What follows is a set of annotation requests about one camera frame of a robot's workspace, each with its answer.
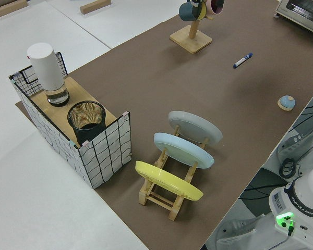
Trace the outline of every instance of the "mesh pencil holder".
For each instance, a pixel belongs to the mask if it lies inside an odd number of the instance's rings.
[[[94,101],[79,102],[69,110],[67,120],[81,145],[105,130],[105,109]]]

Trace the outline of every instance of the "wooden mug stand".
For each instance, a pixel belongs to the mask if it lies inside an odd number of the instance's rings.
[[[178,129],[179,129],[179,126],[176,126],[175,132],[174,132],[175,136],[179,136]],[[199,146],[202,149],[204,149],[207,143],[208,143],[208,138]],[[154,163],[154,165],[156,167],[162,169],[164,167],[167,159],[168,159],[168,155],[166,155],[166,149],[164,149],[162,151],[160,157],[158,158],[158,160]],[[188,172],[185,176],[185,179],[184,179],[186,182],[188,182],[188,183],[191,182],[191,180],[194,176],[194,173],[196,171],[197,164],[198,163],[196,162],[192,167],[189,167],[189,170],[188,170]],[[180,208],[181,208],[184,197],[177,195],[175,201],[172,202],[169,199],[167,199],[167,198],[157,194],[156,192],[154,192],[153,188],[154,188],[154,183],[145,179],[145,182],[139,191],[139,203],[142,205],[145,205],[147,200],[150,200],[150,201],[168,209],[170,211],[168,218],[170,220],[174,221]]]
[[[212,38],[197,30],[198,25],[199,20],[193,21],[191,25],[187,25],[171,34],[170,39],[194,54],[212,42]]]

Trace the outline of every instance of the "plate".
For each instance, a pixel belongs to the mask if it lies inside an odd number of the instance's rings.
[[[168,156],[186,165],[193,166],[197,162],[197,168],[210,168],[214,164],[214,159],[208,152],[177,136],[156,133],[154,143],[161,151],[166,148]]]
[[[203,193],[179,177],[142,161],[136,161],[136,171],[156,185],[191,201],[198,201]]]
[[[172,111],[168,114],[168,121],[174,129],[179,125],[179,134],[194,142],[203,143],[208,138],[207,144],[213,145],[223,137],[215,125],[191,113]]]

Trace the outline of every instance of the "light blue plate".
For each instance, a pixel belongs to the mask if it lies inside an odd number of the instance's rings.
[[[154,143],[161,151],[166,148],[168,156],[186,165],[193,166],[197,162],[197,168],[209,168],[214,164],[214,159],[208,152],[177,136],[156,133]]]
[[[215,125],[188,112],[172,111],[168,114],[168,121],[174,129],[179,125],[179,134],[194,142],[203,143],[208,138],[207,144],[213,145],[223,137]]]

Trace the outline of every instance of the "blue marker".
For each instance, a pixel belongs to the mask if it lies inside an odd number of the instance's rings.
[[[240,64],[242,64],[245,60],[249,59],[252,56],[252,53],[249,53],[248,55],[241,58],[239,61],[237,61],[235,64],[233,64],[233,68],[237,68]]]

